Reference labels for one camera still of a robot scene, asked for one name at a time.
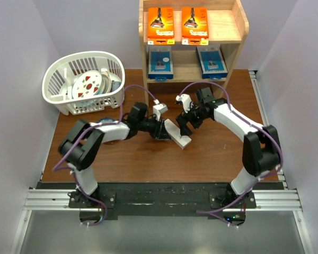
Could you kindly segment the orange razor package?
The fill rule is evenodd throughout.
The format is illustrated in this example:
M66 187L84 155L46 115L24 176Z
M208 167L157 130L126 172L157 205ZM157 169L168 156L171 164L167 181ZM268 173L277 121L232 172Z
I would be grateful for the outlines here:
M147 44L174 45L174 9L151 7L148 9Z
M209 29L207 9L204 7L182 8L183 45L207 46L209 45Z

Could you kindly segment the blue razor box grey back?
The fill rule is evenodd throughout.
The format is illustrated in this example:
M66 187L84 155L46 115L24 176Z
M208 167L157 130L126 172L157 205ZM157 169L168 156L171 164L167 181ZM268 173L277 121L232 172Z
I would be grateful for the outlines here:
M196 55L202 79L220 80L227 77L228 71L220 46L197 46Z

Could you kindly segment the white slim razor box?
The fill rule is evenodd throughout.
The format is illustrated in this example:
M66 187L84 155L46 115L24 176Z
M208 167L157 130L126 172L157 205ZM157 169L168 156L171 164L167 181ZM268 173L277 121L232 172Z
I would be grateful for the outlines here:
M180 129L172 122L172 136L171 139L181 148L185 149L190 143L191 138L189 136L180 136Z

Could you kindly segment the wooden two-tier shelf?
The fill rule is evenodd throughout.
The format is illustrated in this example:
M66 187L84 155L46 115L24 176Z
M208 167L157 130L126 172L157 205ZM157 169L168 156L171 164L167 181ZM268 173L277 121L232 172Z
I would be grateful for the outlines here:
M214 81L225 88L249 33L240 0L140 1L145 88Z

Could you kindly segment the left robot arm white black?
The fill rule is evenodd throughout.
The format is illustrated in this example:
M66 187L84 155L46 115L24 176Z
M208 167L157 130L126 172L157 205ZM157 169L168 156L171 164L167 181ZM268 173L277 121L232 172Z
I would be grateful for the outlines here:
M131 139L139 131L149 133L155 140L169 140L165 120L161 117L167 110L164 103L155 101L153 114L148 115L148 106L136 102L130 112L121 113L116 121L90 123L78 120L59 145L62 159L54 167L54 170L60 170L60 165L67 162L76 181L74 201L81 201L86 207L104 207L92 167L101 144Z

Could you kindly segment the blue patterned small bowl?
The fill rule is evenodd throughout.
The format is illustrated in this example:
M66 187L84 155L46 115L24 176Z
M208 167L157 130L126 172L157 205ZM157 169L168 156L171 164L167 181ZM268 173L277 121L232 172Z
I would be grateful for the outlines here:
M104 117L104 118L101 118L97 121L98 124L100 123L113 123L113 122L116 122L117 120L115 120L114 118L111 118L111 117Z

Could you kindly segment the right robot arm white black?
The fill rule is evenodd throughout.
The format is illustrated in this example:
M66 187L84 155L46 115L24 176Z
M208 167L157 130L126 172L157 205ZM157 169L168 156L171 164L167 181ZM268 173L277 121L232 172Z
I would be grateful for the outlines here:
M277 166L282 165L278 131L273 125L263 126L244 116L224 98L216 99L209 87L196 91L194 102L187 94L176 96L183 111L176 117L182 136L190 136L191 124L197 129L206 119L227 127L243 142L242 165L238 175L227 185L222 209L237 208L244 195Z

